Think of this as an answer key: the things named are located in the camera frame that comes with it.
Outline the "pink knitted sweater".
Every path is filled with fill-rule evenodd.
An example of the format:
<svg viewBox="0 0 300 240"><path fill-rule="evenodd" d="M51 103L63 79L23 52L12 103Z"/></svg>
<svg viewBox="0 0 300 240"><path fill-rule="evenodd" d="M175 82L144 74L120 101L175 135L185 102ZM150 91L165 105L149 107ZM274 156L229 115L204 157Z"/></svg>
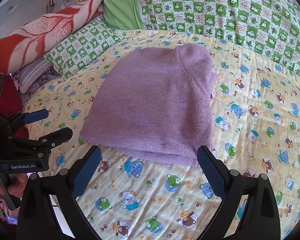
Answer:
<svg viewBox="0 0 300 240"><path fill-rule="evenodd" d="M198 148L212 145L215 79L197 44L132 51L103 81L80 136L143 160L197 166Z"/></svg>

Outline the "striped purple pillow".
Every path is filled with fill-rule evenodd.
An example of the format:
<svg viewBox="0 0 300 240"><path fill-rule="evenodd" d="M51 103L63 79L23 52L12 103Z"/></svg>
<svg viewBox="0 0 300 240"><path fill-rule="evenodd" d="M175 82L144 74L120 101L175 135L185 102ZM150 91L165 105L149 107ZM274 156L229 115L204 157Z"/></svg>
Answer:
<svg viewBox="0 0 300 240"><path fill-rule="evenodd" d="M18 70L17 84L21 93L26 93L31 85L52 67L52 63L42 56Z"/></svg>

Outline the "red white patterned blanket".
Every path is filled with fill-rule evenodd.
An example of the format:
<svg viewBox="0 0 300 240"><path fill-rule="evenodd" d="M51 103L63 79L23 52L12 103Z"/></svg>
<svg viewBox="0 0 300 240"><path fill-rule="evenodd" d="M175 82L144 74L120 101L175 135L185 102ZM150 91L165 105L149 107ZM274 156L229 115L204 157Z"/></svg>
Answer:
<svg viewBox="0 0 300 240"><path fill-rule="evenodd" d="M8 75L43 56L87 24L100 11L102 0L86 0L49 13L0 39L0 73Z"/></svg>

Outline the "green white checkered pillow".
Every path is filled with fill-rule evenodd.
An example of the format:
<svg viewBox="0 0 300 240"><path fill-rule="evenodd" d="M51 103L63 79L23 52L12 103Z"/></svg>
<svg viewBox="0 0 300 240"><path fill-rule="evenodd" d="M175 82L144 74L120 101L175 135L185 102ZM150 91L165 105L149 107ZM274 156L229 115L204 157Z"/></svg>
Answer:
<svg viewBox="0 0 300 240"><path fill-rule="evenodd" d="M67 79L122 40L122 36L96 18L56 44L43 58L53 65L63 79Z"/></svg>

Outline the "green white checkered quilt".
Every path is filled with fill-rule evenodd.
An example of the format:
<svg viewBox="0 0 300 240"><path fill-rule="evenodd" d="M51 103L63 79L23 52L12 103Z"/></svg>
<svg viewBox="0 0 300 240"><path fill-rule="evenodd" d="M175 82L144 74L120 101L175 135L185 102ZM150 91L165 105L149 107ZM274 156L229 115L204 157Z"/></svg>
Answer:
<svg viewBox="0 0 300 240"><path fill-rule="evenodd" d="M297 0L103 0L106 23L121 30L168 30L221 38L300 76Z"/></svg>

